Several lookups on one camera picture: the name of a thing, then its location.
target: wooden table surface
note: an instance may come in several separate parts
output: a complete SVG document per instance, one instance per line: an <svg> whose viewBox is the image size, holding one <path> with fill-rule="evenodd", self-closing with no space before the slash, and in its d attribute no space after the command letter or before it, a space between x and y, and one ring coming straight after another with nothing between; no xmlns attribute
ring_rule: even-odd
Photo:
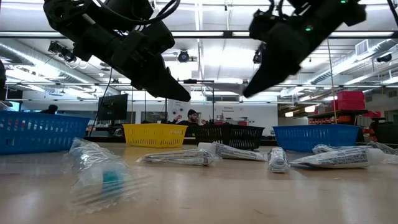
<svg viewBox="0 0 398 224"><path fill-rule="evenodd" d="M152 176L135 201L74 217L65 202L76 181L62 153L0 157L0 223L397 223L398 166L273 174L266 162L214 167L140 164L148 149L102 144Z"/></svg>

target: blue plastic basket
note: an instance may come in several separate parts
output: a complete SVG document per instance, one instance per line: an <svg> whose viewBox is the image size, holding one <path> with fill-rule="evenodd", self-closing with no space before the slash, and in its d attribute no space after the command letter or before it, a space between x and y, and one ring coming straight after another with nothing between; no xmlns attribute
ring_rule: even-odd
<svg viewBox="0 0 398 224"><path fill-rule="evenodd" d="M0 154L69 150L83 138L89 118L0 111Z"/></svg>
<svg viewBox="0 0 398 224"><path fill-rule="evenodd" d="M317 144L355 146L358 126L345 124L274 127L276 141L285 150L312 152Z"/></svg>

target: white tube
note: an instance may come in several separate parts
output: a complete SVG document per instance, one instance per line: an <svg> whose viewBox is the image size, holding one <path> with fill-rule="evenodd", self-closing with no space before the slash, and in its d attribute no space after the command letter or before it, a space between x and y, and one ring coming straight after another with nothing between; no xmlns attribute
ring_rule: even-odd
<svg viewBox="0 0 398 224"><path fill-rule="evenodd" d="M376 165L390 156L380 149L357 147L307 156L296 159L291 164L335 169L359 168Z"/></svg>
<svg viewBox="0 0 398 224"><path fill-rule="evenodd" d="M220 156L223 159L247 159L252 161L266 161L266 157L260 152L235 149L234 147L226 146L218 142L201 142L199 143L198 148L215 153L217 156Z"/></svg>

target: yellow plastic basket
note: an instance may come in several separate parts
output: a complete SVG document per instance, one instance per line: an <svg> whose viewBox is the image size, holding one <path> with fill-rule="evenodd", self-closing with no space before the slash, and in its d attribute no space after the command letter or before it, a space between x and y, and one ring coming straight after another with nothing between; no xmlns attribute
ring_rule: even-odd
<svg viewBox="0 0 398 224"><path fill-rule="evenodd" d="M144 147L181 147L188 126L176 124L124 124L126 144Z"/></svg>

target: black plastic basket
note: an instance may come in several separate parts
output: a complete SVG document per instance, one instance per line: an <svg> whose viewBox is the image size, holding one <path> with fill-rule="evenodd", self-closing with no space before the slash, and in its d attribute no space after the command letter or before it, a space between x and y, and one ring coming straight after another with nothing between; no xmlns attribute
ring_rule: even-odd
<svg viewBox="0 0 398 224"><path fill-rule="evenodd" d="M218 142L237 149L253 150L260 146L264 128L233 124L203 125L195 128L199 142Z"/></svg>

